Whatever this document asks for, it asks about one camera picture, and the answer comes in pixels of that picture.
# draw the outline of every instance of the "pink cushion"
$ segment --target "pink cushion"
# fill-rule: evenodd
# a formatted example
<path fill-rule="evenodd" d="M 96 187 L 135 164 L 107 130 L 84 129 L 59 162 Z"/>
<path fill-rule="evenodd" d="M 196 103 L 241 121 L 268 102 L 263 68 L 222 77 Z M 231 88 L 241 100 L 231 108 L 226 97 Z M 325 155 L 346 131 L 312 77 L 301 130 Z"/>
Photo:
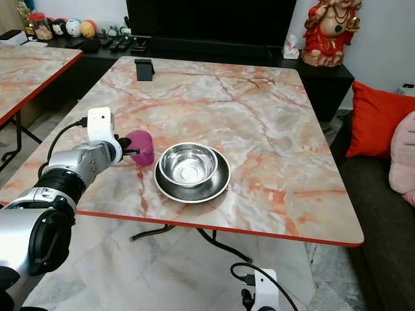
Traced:
<path fill-rule="evenodd" d="M 415 207 L 415 111 L 397 126 L 390 150 L 390 186 Z"/>

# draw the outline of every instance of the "white wall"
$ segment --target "white wall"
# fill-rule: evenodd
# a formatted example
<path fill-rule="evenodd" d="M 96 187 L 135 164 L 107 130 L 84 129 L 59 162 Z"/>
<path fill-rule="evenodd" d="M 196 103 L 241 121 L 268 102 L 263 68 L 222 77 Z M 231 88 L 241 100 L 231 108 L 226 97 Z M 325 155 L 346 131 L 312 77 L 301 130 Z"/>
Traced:
<path fill-rule="evenodd" d="M 297 0 L 290 33 L 300 39 L 308 10 L 317 0 Z M 92 19 L 98 28 L 123 25 L 125 0 L 35 0 L 36 9 L 51 17 Z M 415 83 L 415 0 L 363 0 L 358 11 L 361 30 L 346 48 L 344 63 L 355 78 L 377 89 L 394 91 Z M 351 108 L 351 92 L 342 104 Z"/>

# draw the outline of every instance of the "metal bowl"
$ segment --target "metal bowl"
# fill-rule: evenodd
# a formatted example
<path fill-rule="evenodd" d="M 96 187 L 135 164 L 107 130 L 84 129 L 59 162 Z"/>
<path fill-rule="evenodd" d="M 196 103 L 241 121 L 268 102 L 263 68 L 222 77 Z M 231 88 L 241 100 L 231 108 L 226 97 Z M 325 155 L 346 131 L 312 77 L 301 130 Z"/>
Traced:
<path fill-rule="evenodd" d="M 212 178 L 196 187 L 177 186 L 160 172 L 159 165 L 154 169 L 154 181 L 157 188 L 168 198 L 182 203 L 202 203 L 216 198 L 224 192 L 231 178 L 229 163 L 220 152 L 212 149 L 218 159 L 218 168 Z"/>
<path fill-rule="evenodd" d="M 160 172 L 171 183 L 195 187 L 212 178 L 218 167 L 215 153 L 196 143 L 176 144 L 161 155 Z"/>

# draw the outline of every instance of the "black phone holder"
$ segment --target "black phone holder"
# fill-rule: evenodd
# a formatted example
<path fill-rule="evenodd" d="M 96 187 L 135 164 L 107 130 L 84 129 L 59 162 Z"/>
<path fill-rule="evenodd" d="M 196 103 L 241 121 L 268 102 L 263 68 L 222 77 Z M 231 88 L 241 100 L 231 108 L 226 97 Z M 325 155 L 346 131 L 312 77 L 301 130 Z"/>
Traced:
<path fill-rule="evenodd" d="M 151 60 L 136 59 L 137 81 L 153 81 L 155 73 Z"/>

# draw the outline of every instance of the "pink cup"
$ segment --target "pink cup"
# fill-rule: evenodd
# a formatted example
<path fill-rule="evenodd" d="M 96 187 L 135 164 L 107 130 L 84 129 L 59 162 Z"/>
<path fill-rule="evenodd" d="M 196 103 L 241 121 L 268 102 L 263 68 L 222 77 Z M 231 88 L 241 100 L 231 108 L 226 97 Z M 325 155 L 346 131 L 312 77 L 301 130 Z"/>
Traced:
<path fill-rule="evenodd" d="M 127 135 L 131 139 L 128 149 L 140 149 L 140 154 L 131 155 L 131 158 L 141 167 L 154 162 L 153 140 L 146 131 L 134 131 Z"/>

